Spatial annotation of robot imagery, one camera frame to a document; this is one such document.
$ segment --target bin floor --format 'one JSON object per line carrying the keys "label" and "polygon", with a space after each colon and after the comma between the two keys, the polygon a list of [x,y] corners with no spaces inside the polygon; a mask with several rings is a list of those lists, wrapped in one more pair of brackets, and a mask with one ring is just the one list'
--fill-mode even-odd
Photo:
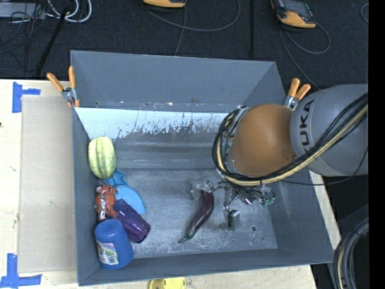
{"label": "bin floor", "polygon": [[151,225],[147,238],[132,244],[136,258],[277,248],[268,207],[257,202],[246,205],[235,199],[231,206],[240,211],[239,226],[235,231],[220,229],[223,189],[214,192],[214,211],[194,238],[178,243],[199,208],[190,192],[191,181],[216,175],[214,170],[119,170],[141,195],[147,210],[142,216]]}

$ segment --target red figurine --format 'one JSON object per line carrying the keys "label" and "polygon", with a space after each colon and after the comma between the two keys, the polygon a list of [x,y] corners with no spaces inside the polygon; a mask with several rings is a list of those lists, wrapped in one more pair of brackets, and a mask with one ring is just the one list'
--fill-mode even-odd
{"label": "red figurine", "polygon": [[115,194],[118,192],[114,187],[110,185],[101,185],[96,187],[94,210],[99,215],[99,220],[105,220],[107,216],[116,218],[117,212],[114,209],[116,203]]}

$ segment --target black floor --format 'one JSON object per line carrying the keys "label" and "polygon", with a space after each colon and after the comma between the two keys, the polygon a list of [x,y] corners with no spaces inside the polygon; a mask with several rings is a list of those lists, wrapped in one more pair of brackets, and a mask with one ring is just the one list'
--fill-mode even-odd
{"label": "black floor", "polygon": [[[11,1],[38,2],[53,14],[48,0]],[[67,5],[67,0],[50,1],[59,11]],[[78,1],[80,17],[74,19],[90,10],[87,0]],[[171,13],[151,13],[140,0],[91,0],[91,17],[83,23],[65,21],[56,38],[59,19],[17,23],[15,14],[14,22],[0,19],[0,78],[45,79],[52,72],[67,80],[70,51],[80,49],[275,61],[286,92],[294,77],[311,83],[310,92],[368,83],[369,0],[295,1],[308,4],[316,28],[282,29],[270,0],[188,0],[184,10]],[[368,177],[329,184],[337,180],[325,182],[340,221],[368,203]],[[357,246],[357,262],[364,263],[357,264],[358,288],[369,288],[368,245],[366,238]],[[326,265],[312,269],[319,289],[333,288]]]}

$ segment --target blue can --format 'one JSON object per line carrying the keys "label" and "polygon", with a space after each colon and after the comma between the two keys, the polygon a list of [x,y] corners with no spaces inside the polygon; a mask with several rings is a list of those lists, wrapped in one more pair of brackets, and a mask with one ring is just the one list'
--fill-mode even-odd
{"label": "blue can", "polygon": [[134,250],[122,223],[116,219],[108,219],[95,228],[97,254],[105,269],[115,270],[128,265]]}

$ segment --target purple eggplant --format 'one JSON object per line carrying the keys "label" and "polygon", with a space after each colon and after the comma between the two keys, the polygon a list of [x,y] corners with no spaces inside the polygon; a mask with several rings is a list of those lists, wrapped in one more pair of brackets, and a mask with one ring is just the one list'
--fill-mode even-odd
{"label": "purple eggplant", "polygon": [[190,240],[195,236],[198,229],[210,218],[214,210],[214,195],[212,192],[200,191],[200,209],[191,221],[186,234],[179,240],[179,243]]}

